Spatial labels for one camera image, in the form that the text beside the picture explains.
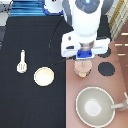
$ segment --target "black base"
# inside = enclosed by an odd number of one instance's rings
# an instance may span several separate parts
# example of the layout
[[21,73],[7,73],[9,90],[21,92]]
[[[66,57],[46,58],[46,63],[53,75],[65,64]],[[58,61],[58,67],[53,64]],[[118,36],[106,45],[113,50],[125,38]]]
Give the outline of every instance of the black base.
[[109,62],[102,62],[98,66],[100,74],[103,76],[112,76],[115,72],[114,66]]
[[99,54],[99,57],[106,58],[111,55],[111,49],[108,47],[108,51],[105,54]]

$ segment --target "small white plate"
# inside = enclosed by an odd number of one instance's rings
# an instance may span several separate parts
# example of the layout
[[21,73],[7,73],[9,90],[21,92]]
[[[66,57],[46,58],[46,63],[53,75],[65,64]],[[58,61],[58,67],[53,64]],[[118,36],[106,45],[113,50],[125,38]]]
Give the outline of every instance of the small white plate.
[[54,80],[54,72],[48,67],[39,68],[34,74],[34,80],[40,86],[48,86]]
[[115,116],[112,97],[98,87],[83,89],[76,98],[76,111],[79,118],[91,127],[105,127]]

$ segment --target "black cable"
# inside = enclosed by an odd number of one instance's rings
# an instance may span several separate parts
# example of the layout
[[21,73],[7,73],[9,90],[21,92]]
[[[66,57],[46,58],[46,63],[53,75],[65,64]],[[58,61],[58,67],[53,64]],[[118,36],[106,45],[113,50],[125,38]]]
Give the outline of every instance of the black cable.
[[5,12],[5,10],[1,11],[0,13]]
[[[49,60],[51,60],[51,52],[50,52],[50,50],[51,50],[51,43],[52,43],[52,39],[53,39],[53,36],[54,36],[54,34],[55,34],[55,32],[56,32],[56,30],[57,30],[57,28],[58,28],[58,26],[59,26],[59,24],[61,23],[61,21],[63,20],[63,17],[60,19],[60,21],[57,23],[57,25],[56,25],[56,27],[55,27],[55,29],[54,29],[54,31],[53,31],[53,34],[52,34],[52,36],[51,36],[51,39],[50,39],[50,42],[49,42]],[[60,62],[57,62],[57,63],[55,63],[55,64],[51,64],[51,65],[57,65],[57,64],[60,64],[60,63],[62,63],[62,62],[64,62],[64,61],[66,61],[67,59],[64,59],[64,60],[61,60]]]
[[3,4],[1,1],[0,1],[0,3],[4,6],[4,8],[5,8],[5,10],[3,10],[3,11],[1,11],[1,12],[4,12],[4,11],[7,11],[7,14],[8,14],[8,16],[9,16],[9,8],[10,8],[10,5],[11,5],[11,3],[13,2],[13,0],[9,3],[9,7],[8,7],[8,9],[6,9],[6,7],[5,7],[5,4]]
[[66,59],[63,59],[63,60],[61,60],[61,61],[59,61],[59,62],[57,62],[57,63],[54,63],[54,64],[52,64],[52,65],[58,65],[58,64],[61,64],[62,62],[64,62],[64,61],[66,61],[66,60],[75,60],[76,59],[76,56],[72,56],[72,57],[68,57],[68,58],[66,58]]

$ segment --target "small dish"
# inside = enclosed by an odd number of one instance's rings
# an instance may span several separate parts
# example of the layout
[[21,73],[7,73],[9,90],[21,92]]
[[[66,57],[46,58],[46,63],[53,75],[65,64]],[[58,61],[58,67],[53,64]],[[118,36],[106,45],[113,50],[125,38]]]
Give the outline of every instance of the small dish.
[[48,67],[39,68],[34,74],[34,80],[40,86],[48,86],[54,80],[54,72]]

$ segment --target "white robot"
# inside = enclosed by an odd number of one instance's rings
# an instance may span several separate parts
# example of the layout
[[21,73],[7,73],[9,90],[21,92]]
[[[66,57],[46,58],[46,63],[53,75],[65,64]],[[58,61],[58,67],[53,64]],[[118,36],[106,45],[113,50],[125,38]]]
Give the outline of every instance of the white robot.
[[96,40],[101,15],[106,14],[114,0],[46,0],[50,13],[63,10],[66,22],[73,31],[62,37],[62,57],[75,56],[76,60],[94,58],[108,50],[109,38]]

